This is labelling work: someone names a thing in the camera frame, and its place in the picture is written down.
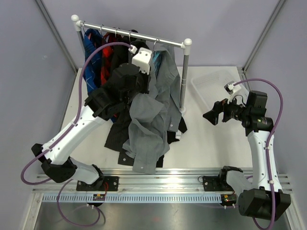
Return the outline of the grey shirt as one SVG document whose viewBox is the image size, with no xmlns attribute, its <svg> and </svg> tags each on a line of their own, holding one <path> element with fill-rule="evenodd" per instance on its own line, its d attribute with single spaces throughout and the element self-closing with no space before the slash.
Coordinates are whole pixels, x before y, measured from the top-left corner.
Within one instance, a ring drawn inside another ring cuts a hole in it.
<svg viewBox="0 0 307 230">
<path fill-rule="evenodd" d="M 130 107 L 129 139 L 123 144 L 126 154 L 134 159 L 133 170 L 154 174 L 158 159 L 166 154 L 169 131 L 177 132 L 182 117 L 179 110 L 180 74 L 174 48 L 155 48 L 160 65 L 151 62 L 148 94 L 138 94 Z"/>
</svg>

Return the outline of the teal hanger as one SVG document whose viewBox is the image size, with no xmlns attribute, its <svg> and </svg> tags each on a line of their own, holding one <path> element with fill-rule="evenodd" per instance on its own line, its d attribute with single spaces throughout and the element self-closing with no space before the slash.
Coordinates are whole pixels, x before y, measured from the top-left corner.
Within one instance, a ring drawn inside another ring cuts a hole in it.
<svg viewBox="0 0 307 230">
<path fill-rule="evenodd" d="M 153 56 L 153 63 L 154 63 L 154 70 L 155 70 L 156 75 L 160 69 L 161 58 L 162 58 L 161 51 L 155 51 L 154 56 Z"/>
</svg>

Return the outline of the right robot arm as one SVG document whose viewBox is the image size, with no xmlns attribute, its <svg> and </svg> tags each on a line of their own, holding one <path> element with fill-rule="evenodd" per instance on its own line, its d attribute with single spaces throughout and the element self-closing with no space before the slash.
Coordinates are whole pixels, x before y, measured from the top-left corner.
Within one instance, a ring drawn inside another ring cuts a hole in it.
<svg viewBox="0 0 307 230">
<path fill-rule="evenodd" d="M 242 216 L 278 220 L 290 206 L 291 198 L 283 192 L 277 175 L 271 135 L 273 120 L 265 115 L 266 102 L 266 93 L 250 91 L 246 104 L 223 99 L 203 114 L 214 126 L 219 114 L 223 114 L 223 122 L 241 122 L 251 149 L 253 181 L 249 182 L 243 170 L 233 166 L 224 166 L 217 176 L 204 176 L 202 180 L 205 191 L 233 191 Z"/>
</svg>

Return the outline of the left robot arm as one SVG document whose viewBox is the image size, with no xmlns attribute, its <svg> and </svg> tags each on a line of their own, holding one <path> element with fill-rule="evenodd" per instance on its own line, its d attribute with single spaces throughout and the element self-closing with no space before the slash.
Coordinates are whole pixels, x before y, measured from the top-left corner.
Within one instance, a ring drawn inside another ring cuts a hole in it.
<svg viewBox="0 0 307 230">
<path fill-rule="evenodd" d="M 137 94 L 149 92 L 150 69 L 129 63 L 120 65 L 106 83 L 89 94 L 76 117 L 51 141 L 32 146 L 51 180 L 78 180 L 94 191 L 103 187 L 105 177 L 96 165 L 79 162 L 70 155 L 93 130 L 125 110 Z"/>
</svg>

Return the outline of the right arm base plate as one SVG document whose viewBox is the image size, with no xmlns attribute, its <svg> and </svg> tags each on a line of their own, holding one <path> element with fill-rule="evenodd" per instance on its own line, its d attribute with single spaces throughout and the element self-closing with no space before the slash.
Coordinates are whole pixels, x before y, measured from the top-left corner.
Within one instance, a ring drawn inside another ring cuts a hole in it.
<svg viewBox="0 0 307 230">
<path fill-rule="evenodd" d="M 233 192 L 233 188 L 219 176 L 203 176 L 203 188 L 206 192 Z"/>
</svg>

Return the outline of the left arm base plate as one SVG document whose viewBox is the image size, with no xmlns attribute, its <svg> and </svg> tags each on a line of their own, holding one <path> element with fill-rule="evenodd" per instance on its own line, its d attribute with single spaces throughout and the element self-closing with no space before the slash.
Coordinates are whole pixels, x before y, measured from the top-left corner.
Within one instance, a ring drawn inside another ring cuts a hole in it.
<svg viewBox="0 0 307 230">
<path fill-rule="evenodd" d="M 105 176 L 101 185 L 91 185 L 91 184 L 86 184 L 85 182 L 78 181 L 76 190 L 83 192 L 105 191 L 105 190 L 116 192 L 118 191 L 118 183 L 119 183 L 118 176 Z"/>
</svg>

